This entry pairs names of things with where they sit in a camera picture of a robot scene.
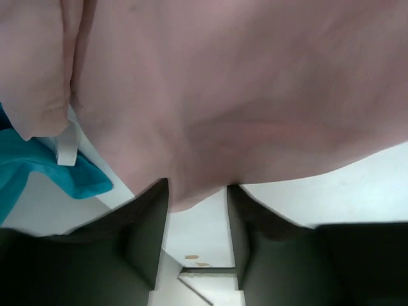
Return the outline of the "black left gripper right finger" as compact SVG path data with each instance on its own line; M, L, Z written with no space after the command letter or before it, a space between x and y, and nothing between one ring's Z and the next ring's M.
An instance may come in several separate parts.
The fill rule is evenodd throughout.
M247 305L406 305L407 224L299 226L227 188Z

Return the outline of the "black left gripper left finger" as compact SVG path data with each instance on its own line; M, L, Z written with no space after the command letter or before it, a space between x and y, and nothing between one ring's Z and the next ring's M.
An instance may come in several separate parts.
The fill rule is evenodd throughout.
M2 305L146 305L156 288L168 181L71 233L1 230Z

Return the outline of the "pink trousers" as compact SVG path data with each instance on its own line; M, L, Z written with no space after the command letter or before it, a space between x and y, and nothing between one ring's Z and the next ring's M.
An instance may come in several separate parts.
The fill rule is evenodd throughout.
M407 2L2 1L1 103L185 210L406 142Z

